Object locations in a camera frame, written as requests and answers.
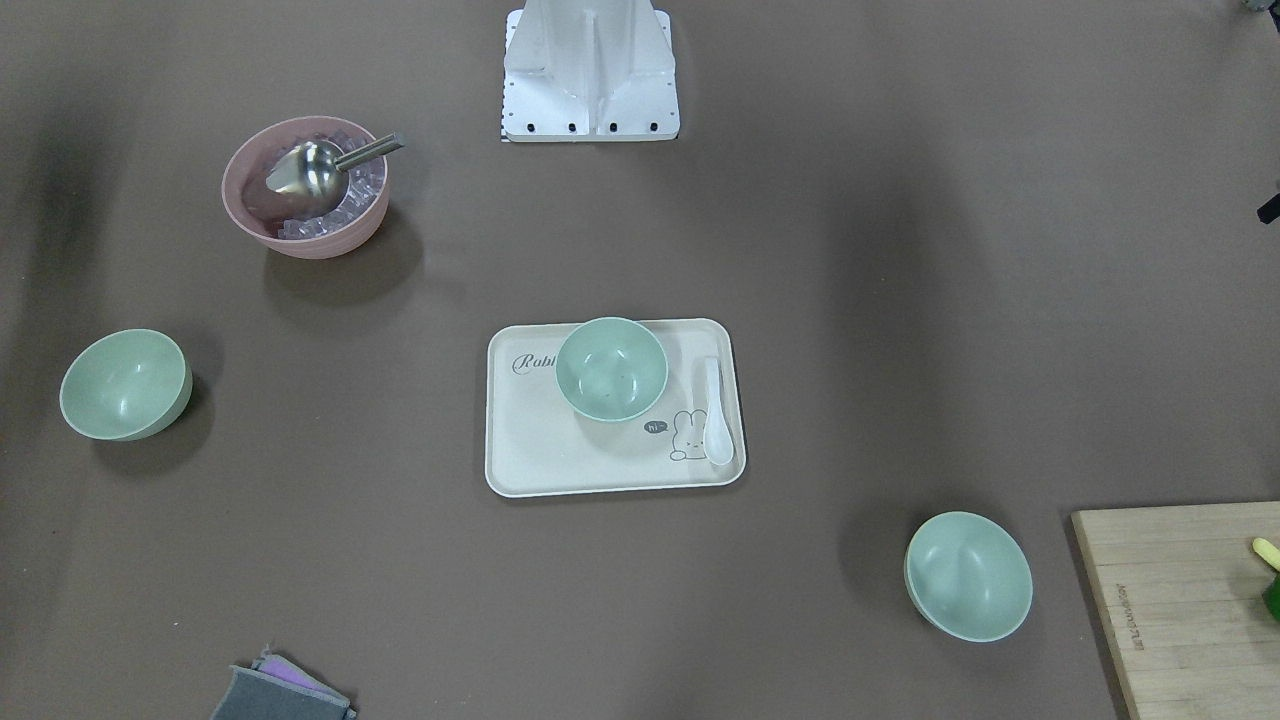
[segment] white metal bracket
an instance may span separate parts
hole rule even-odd
[[[671,17],[649,0],[529,0],[507,15],[502,140],[672,140]]]

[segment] pink bowl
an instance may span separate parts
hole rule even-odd
[[[232,220],[242,231],[253,236],[253,240],[276,252],[292,255],[293,258],[320,260],[351,252],[364,245],[378,231],[378,227],[383,224],[383,218],[387,215],[387,206],[390,204],[390,193],[387,192],[387,183],[390,182],[389,165],[387,167],[383,188],[378,192],[378,197],[374,199],[374,204],[342,229],[326,232],[319,237],[280,240],[268,231],[266,223],[251,215],[241,201],[241,191],[244,187],[244,182],[248,181],[250,174],[261,168],[264,163],[268,163],[282,147],[291,145],[294,138],[301,136],[308,136],[314,132],[333,135],[337,131],[346,132],[361,145],[374,140],[374,133],[351,120],[326,115],[308,115],[275,123],[248,138],[244,145],[241,145],[241,149],[232,155],[230,163],[227,164],[227,170],[223,172],[223,208],[227,208],[227,214],[230,215]],[[385,158],[374,160],[374,163],[385,161]]]

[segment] gray cloth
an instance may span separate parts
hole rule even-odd
[[[353,720],[351,701],[232,666],[232,684],[210,720]]]

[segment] bowl rim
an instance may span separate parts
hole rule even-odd
[[[640,328],[641,331],[644,331],[645,334],[648,334],[649,338],[653,340],[654,345],[657,345],[658,350],[662,352],[662,364],[666,368],[666,372],[662,374],[662,387],[658,388],[658,392],[653,396],[653,401],[649,402],[648,405],[645,405],[641,410],[639,410],[637,413],[635,413],[632,415],[627,415],[626,418],[598,418],[598,416],[591,415],[590,413],[586,413],[585,410],[580,409],[572,400],[568,398],[568,393],[564,392],[564,386],[561,384],[559,368],[563,368],[563,365],[557,364],[556,365],[556,389],[559,391],[561,397],[564,398],[564,402],[567,402],[568,406],[572,407],[575,413],[582,415],[584,418],[586,418],[589,420],[595,420],[598,423],[626,423],[627,420],[635,420],[640,415],[644,415],[645,413],[648,413],[649,410],[652,410],[653,406],[658,404],[658,400],[662,398],[662,395],[664,392],[667,392],[667,383],[671,382],[671,357],[667,356],[667,348],[663,347],[662,341],[658,340],[658,336],[654,334],[653,331],[650,331],[649,328],[646,328],[644,325],[644,323],[641,323],[640,320],[632,320],[630,318],[622,318],[620,315],[603,315],[600,318],[591,318],[590,320],[586,320],[584,323],[579,323],[579,325],[576,328],[573,328],[572,331],[570,331],[570,333],[567,336],[564,336],[564,340],[561,341],[559,347],[556,350],[556,357],[559,359],[559,354],[564,348],[564,343],[567,343],[570,341],[570,338],[573,337],[575,334],[577,334],[577,332],[581,331],[582,328],[585,328],[588,325],[594,325],[596,323],[605,323],[605,322],[614,322],[614,320],[621,320],[622,323],[626,323],[628,325],[634,325],[634,327]]]
[[[154,331],[151,328],[125,328],[123,331],[115,331],[114,333],[108,333],[108,334],[105,334],[105,336],[95,340],[93,342],[91,342],[88,345],[88,347],[86,347],[84,350],[81,350],[79,355],[77,355],[76,359],[72,360],[72,364],[67,366],[67,372],[63,373],[63,382],[58,387],[58,409],[63,414],[63,420],[65,420],[67,424],[70,425],[73,430],[76,430],[77,433],[84,436],[84,437],[87,437],[90,439],[111,439],[111,441],[124,439],[124,438],[132,437],[132,436],[134,436],[134,434],[137,434],[137,433],[140,433],[140,432],[150,428],[157,420],[160,420],[161,418],[164,418],[165,413],[168,413],[173,407],[173,404],[182,396],[182,389],[187,384],[187,379],[186,379],[187,373],[184,370],[183,372],[183,378],[179,379],[177,387],[173,388],[173,393],[172,393],[173,397],[169,401],[169,407],[165,409],[165,413],[161,413],[160,415],[157,415],[157,416],[147,420],[146,423],[143,423],[141,427],[133,428],[133,429],[131,429],[128,432],[118,433],[118,434],[100,434],[100,433],[91,433],[91,432],[86,430],[84,428],[82,428],[81,425],[78,425],[74,420],[72,420],[72,416],[67,413],[67,382],[68,382],[68,379],[70,379],[72,373],[76,372],[76,368],[81,364],[81,361],[84,357],[87,357],[90,355],[90,352],[92,352],[95,348],[97,348],[100,345],[105,343],[106,341],[109,341],[109,340],[111,340],[111,338],[114,338],[116,336],[122,336],[122,334],[150,334],[150,336],[161,338],[165,342],[166,346],[172,347],[174,350],[174,352],[178,354],[178,359],[182,360],[183,368],[184,369],[187,368],[187,355],[182,351],[182,347],[179,347],[178,343],[174,342],[174,340],[172,337],[164,334],[160,331]]]
[[[924,603],[920,602],[920,598],[919,598],[919,596],[915,592],[915,582],[914,582],[914,579],[911,577],[911,553],[913,553],[913,551],[915,548],[916,539],[920,537],[920,533],[924,530],[924,528],[927,528],[928,525],[933,524],[934,521],[941,521],[941,519],[943,519],[943,518],[956,518],[956,516],[963,516],[963,518],[968,518],[968,519],[977,519],[978,524],[986,525],[988,528],[993,528],[998,534],[1004,536],[1005,539],[1007,539],[1012,544],[1014,550],[1018,551],[1018,557],[1021,560],[1023,568],[1027,569],[1027,602],[1024,603],[1021,611],[1019,612],[1018,620],[1015,623],[1012,623],[1007,629],[1005,629],[1004,632],[1001,632],[998,634],[980,635],[980,637],[978,637],[978,635],[966,635],[966,634],[959,633],[959,632],[956,632],[956,630],[954,630],[951,628],[947,628],[946,625],[943,625],[942,623],[940,623],[933,616],[933,614],[931,614],[928,611],[928,609],[924,607]],[[904,579],[906,582],[906,594],[911,598],[911,605],[915,606],[916,611],[919,611],[920,615],[923,615],[924,619],[929,621],[929,624],[932,624],[934,628],[942,630],[943,633],[946,633],[946,634],[948,634],[951,637],[960,638],[960,639],[968,641],[968,642],[975,642],[975,643],[996,642],[996,641],[1007,638],[1009,635],[1014,634],[1014,632],[1016,632],[1019,628],[1021,628],[1023,623],[1027,621],[1028,615],[1030,615],[1032,601],[1036,597],[1036,578],[1032,574],[1032,566],[1030,566],[1030,562],[1027,560],[1027,552],[1023,551],[1023,546],[1019,544],[1018,539],[1014,538],[1014,536],[1011,536],[1009,533],[1009,530],[1006,530],[1004,527],[1001,527],[1000,523],[996,523],[995,520],[992,520],[991,518],[987,518],[984,515],[978,515],[977,512],[969,512],[966,510],[950,510],[947,512],[940,512],[940,514],[929,518],[924,523],[920,523],[920,527],[916,528],[915,533],[911,534],[911,541],[906,544],[906,552],[904,553],[904,557],[902,557],[902,575],[904,575]]]
[[[271,123],[270,126],[266,126],[265,128],[255,132],[252,136],[250,136],[248,140],[246,140],[244,142],[242,142],[241,146],[237,147],[236,151],[232,152],[232,156],[227,160],[227,167],[223,168],[223,178],[221,178],[221,182],[218,186],[219,187],[219,195],[221,195],[221,199],[223,199],[223,210],[227,213],[227,217],[232,219],[232,223],[234,223],[236,227],[238,227],[239,229],[247,232],[250,236],[252,236],[255,240],[257,240],[260,242],[269,241],[271,243],[276,243],[276,245],[282,245],[282,246],[294,246],[294,245],[297,245],[297,246],[306,246],[307,243],[314,243],[314,242],[317,242],[320,240],[334,240],[334,238],[338,238],[338,237],[340,237],[340,234],[343,232],[346,232],[347,229],[352,228],[353,225],[356,225],[356,223],[358,223],[361,219],[364,219],[365,215],[367,215],[374,209],[374,206],[378,205],[378,200],[380,197],[383,197],[383,193],[387,191],[387,183],[390,179],[392,164],[387,161],[385,156],[383,156],[383,158],[375,158],[375,160],[381,160],[383,161],[383,188],[378,191],[378,195],[374,197],[374,201],[370,202],[369,206],[365,208],[365,210],[362,213],[360,213],[358,215],[356,215],[355,218],[352,218],[351,222],[348,222],[342,228],[338,228],[334,232],[319,234],[316,237],[302,237],[302,238],[296,238],[296,240],[287,240],[287,238],[280,238],[280,237],[262,234],[262,233],[257,232],[253,228],[244,227],[244,223],[239,222],[239,219],[236,217],[236,214],[232,213],[230,202],[227,199],[227,176],[232,170],[232,164],[236,163],[236,159],[239,156],[239,154],[243,152],[244,149],[248,147],[259,137],[261,137],[261,136],[264,136],[264,135],[274,131],[275,128],[278,128],[280,126],[289,124],[289,123],[297,123],[297,122],[302,122],[302,120],[338,120],[339,123],[347,123],[347,124],[349,124],[349,126],[352,126],[355,128],[358,128],[360,132],[362,132],[362,133],[365,133],[366,136],[370,137],[370,142],[372,142],[372,140],[378,138],[378,136],[374,135],[369,128],[366,128],[365,126],[362,126],[362,124],[360,124],[360,123],[357,123],[355,120],[348,120],[347,118],[339,118],[337,115],[298,115],[296,118],[289,118],[287,120],[280,120],[278,123]]]

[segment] white tray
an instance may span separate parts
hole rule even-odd
[[[716,320],[644,320],[667,352],[667,389],[645,414],[600,423],[573,411],[556,387],[556,354],[577,323],[512,325],[489,341],[484,474],[504,497],[726,486],[746,468],[742,414],[728,332]],[[721,360],[733,460],[703,452],[707,379],[699,360]]]

